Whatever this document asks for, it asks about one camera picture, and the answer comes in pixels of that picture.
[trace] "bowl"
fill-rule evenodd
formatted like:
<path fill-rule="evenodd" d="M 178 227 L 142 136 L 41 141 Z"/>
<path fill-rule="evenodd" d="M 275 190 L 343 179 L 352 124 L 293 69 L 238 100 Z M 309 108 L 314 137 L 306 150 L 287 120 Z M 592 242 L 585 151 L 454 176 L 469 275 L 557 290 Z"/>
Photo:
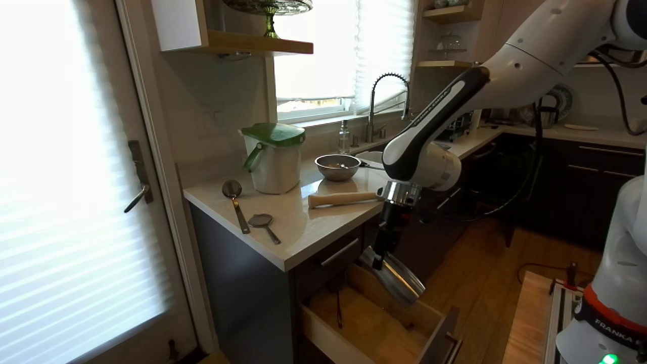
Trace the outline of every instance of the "bowl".
<path fill-rule="evenodd" d="M 315 167 L 323 174 L 325 180 L 343 182 L 350 180 L 362 160 L 349 154 L 323 154 L 315 159 Z"/>

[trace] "green container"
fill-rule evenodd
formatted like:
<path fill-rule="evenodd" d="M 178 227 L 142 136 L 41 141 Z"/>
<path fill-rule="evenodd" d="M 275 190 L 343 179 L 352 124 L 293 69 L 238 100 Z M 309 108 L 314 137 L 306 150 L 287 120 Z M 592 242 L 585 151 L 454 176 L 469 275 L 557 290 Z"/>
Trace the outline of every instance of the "green container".
<path fill-rule="evenodd" d="M 245 171 L 264 195 L 286 195 L 299 186 L 301 145 L 306 132 L 283 124 L 256 124 L 241 130 Z"/>

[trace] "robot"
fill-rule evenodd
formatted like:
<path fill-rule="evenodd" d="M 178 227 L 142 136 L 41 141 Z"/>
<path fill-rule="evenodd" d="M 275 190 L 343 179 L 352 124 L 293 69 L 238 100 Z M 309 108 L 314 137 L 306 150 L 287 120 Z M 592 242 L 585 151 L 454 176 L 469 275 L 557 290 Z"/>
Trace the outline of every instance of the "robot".
<path fill-rule="evenodd" d="M 451 82 L 384 148 L 383 165 L 390 176 L 383 189 L 384 219 L 365 262 L 378 273 L 393 269 L 383 264 L 393 262 L 401 211 L 416 205 L 416 189 L 446 190 L 458 182 L 460 160 L 431 141 L 451 120 L 483 108 L 529 105 L 605 44 L 647 49 L 646 0 L 545 0 L 489 60 Z M 557 346 L 568 364 L 647 363 L 646 176 L 623 186 L 602 264 Z"/>

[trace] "white window blind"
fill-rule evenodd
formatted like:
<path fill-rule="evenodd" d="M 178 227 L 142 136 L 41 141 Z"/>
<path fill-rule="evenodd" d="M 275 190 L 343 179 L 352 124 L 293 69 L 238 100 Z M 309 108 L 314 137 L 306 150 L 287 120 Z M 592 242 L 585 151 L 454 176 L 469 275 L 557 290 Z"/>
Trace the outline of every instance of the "white window blind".
<path fill-rule="evenodd" d="M 168 307 L 84 2 L 0 13 L 0 363 L 71 363 Z"/>
<path fill-rule="evenodd" d="M 311 13 L 278 17 L 275 29 L 282 38 L 315 44 L 315 55 L 275 56 L 279 121 L 306 121 L 320 118 L 322 110 L 340 116 L 365 113 L 371 88 L 381 75 L 410 75 L 413 0 L 314 2 Z M 377 90 L 377 102 L 403 92 L 399 80 L 384 80 Z"/>

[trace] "spoon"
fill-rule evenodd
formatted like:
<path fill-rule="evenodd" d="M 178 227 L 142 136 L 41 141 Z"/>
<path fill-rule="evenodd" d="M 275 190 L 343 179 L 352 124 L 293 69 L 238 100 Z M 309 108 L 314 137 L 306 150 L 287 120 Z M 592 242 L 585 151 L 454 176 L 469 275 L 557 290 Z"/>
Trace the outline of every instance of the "spoon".
<path fill-rule="evenodd" d="M 222 195 L 224 195 L 224 197 L 231 201 L 231 205 L 235 206 L 243 235 L 249 235 L 249 227 L 247 227 L 247 221 L 245 221 L 243 211 L 241 211 L 241 205 L 238 205 L 238 197 L 243 195 L 243 186 L 241 186 L 236 180 L 226 180 L 226 182 L 222 184 Z"/>
<path fill-rule="evenodd" d="M 256 215 L 249 219 L 250 227 L 266 228 L 274 242 L 282 244 L 282 239 L 270 228 L 274 217 L 272 215 Z"/>

